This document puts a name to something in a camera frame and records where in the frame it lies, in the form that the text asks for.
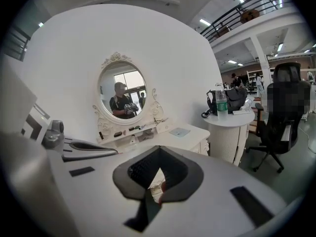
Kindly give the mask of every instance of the white column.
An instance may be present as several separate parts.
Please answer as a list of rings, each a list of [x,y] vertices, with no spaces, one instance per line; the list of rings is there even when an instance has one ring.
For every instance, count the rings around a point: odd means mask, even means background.
[[[262,50],[262,47],[259,43],[257,36],[251,36],[250,39],[251,39],[251,41],[256,49],[258,57],[259,57],[260,66],[262,69],[262,74],[263,74],[263,79],[264,79],[264,87],[265,87],[265,91],[266,91],[268,85],[270,83],[272,83],[271,77],[270,77],[270,65],[269,65],[269,62],[267,60],[267,57],[265,56],[265,54]]]

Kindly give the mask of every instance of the round white side table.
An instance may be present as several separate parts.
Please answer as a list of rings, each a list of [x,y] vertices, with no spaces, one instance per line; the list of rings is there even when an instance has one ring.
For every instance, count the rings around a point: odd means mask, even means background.
[[[248,138],[248,125],[254,118],[253,111],[242,115],[228,114],[225,120],[213,114],[204,118],[210,132],[210,156],[238,166]]]

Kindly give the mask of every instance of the curved white wall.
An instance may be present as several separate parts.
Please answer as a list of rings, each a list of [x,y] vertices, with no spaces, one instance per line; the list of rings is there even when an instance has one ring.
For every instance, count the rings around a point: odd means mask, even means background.
[[[34,33],[15,71],[68,136],[95,142],[95,76],[116,51],[141,67],[168,116],[205,127],[205,93],[222,82],[215,56],[204,37],[156,11],[103,4],[58,14]]]

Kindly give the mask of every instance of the chair armrest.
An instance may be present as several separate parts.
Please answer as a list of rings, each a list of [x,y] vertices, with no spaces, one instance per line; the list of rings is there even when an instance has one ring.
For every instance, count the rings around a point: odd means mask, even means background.
[[[260,117],[261,117],[261,111],[263,111],[263,107],[261,104],[259,103],[256,103],[255,104],[255,107],[256,109],[258,110],[258,113],[257,113],[257,127],[256,127],[256,135],[257,136],[260,136],[259,135],[259,128],[258,128],[258,124],[259,124],[259,121],[260,121]]]
[[[291,138],[292,138],[292,130],[293,130],[293,121],[286,122],[286,127],[281,137],[282,142],[287,142],[287,150],[291,149]]]
[[[259,111],[263,111],[263,107],[262,107],[261,104],[256,103],[256,104],[255,104],[255,107],[256,107]]]

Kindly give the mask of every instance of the black office chair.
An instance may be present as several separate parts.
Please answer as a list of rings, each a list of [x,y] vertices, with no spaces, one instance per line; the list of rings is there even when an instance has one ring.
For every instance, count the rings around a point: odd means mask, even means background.
[[[258,121],[256,135],[261,137],[260,147],[250,149],[267,152],[260,164],[253,168],[256,172],[263,161],[271,155],[280,165],[278,173],[284,170],[282,162],[276,156],[290,151],[297,141],[297,129],[304,113],[304,107],[309,105],[310,86],[301,81],[299,63],[283,63],[276,66],[274,83],[267,88],[269,119],[267,124],[260,121],[263,107],[257,103]]]

